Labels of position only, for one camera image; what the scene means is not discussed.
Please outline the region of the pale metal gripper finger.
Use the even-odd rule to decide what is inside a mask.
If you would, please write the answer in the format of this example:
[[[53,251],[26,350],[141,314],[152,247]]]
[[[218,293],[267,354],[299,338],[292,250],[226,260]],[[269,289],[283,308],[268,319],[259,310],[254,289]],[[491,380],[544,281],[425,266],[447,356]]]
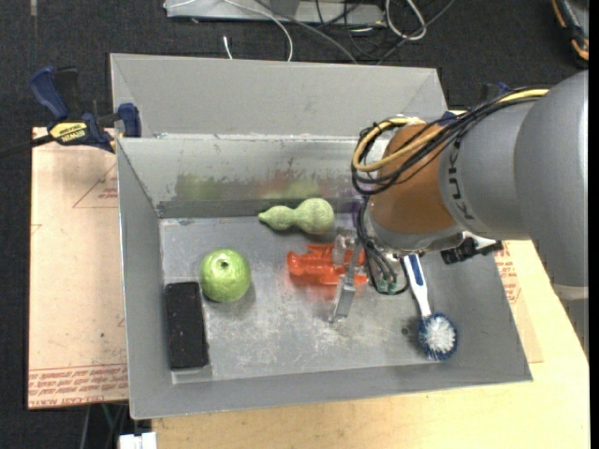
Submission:
[[[362,253],[363,247],[356,246],[343,276],[340,277],[331,310],[329,312],[329,323],[335,324],[345,319],[350,312],[354,296],[357,292],[356,272],[358,260]]]
[[[334,266],[353,269],[353,252],[357,244],[357,232],[354,229],[338,227],[334,239]]]

